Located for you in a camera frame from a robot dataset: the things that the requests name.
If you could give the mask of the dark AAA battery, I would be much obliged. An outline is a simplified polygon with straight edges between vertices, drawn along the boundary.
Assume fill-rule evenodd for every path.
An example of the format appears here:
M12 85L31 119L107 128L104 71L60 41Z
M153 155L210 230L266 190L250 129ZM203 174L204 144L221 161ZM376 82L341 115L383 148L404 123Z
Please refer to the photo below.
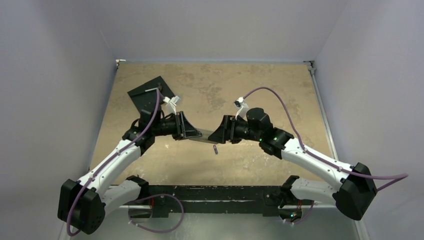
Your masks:
M216 155L218 155L219 152L218 152L217 146L215 144L213 145L213 149L214 149L214 153Z

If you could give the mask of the grey remote control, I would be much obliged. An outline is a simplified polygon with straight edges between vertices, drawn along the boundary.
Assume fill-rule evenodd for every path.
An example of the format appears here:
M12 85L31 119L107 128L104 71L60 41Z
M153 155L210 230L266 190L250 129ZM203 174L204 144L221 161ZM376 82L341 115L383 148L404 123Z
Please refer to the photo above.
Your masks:
M191 137L191 138L189 138L189 140L196 141L196 142L201 142L201 143L213 144L213 145L218 144L215 141L209 140L209 137L213 133L213 131L207 130L207 129L200 129L200 128L197 129L197 130L200 132L200 135L199 136L195 136L195 137Z

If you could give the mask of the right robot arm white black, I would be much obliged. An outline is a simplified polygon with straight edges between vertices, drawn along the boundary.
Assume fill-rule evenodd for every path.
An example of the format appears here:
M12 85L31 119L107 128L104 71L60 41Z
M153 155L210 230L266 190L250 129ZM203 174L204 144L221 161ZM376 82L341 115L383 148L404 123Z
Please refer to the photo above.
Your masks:
M258 142L266 154L298 165L322 179L317 182L296 177L289 181L280 191L282 200L288 204L296 200L326 203L359 221L378 193L366 165L344 163L301 146L293 134L273 126L262 108L248 110L246 118L225 115L208 140L219 144L237 144L242 140Z

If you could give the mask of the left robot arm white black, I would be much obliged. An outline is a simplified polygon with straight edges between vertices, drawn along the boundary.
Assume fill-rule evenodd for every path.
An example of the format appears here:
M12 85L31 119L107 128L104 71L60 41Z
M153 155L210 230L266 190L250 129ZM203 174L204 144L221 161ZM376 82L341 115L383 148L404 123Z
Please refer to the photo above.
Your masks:
M142 205L155 198L149 183L135 175L112 187L117 177L138 160L156 137L172 136L176 141L201 139L204 134L187 120L184 112L163 116L153 110L147 119L133 121L113 151L78 180L66 180L60 189L57 216L66 223L71 237L79 232L92 234L105 217L126 203Z

